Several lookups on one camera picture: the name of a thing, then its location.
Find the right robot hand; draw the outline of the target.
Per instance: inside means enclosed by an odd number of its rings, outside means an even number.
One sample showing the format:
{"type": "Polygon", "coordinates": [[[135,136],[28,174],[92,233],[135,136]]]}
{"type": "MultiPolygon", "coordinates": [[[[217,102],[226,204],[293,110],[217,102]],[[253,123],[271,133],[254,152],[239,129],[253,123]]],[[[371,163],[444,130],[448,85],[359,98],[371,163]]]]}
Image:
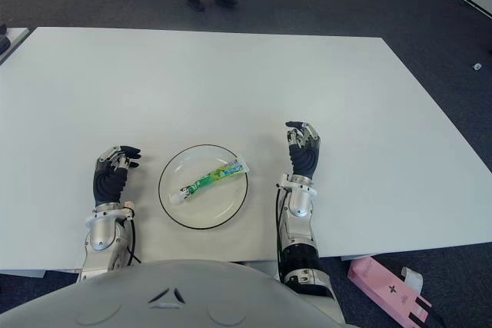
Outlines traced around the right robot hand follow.
{"type": "Polygon", "coordinates": [[[313,179],[319,159],[321,138],[314,127],[301,121],[288,121],[288,152],[294,175],[313,179]]]}

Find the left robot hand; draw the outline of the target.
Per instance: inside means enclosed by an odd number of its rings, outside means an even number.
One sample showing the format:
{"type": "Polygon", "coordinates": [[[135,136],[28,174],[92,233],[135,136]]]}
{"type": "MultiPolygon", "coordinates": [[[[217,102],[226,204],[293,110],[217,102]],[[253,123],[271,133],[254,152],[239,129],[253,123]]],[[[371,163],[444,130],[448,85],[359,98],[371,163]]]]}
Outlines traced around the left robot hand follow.
{"type": "Polygon", "coordinates": [[[141,150],[130,146],[113,146],[105,151],[95,163],[93,195],[95,207],[119,203],[128,179],[128,172],[136,168],[141,150]]]}

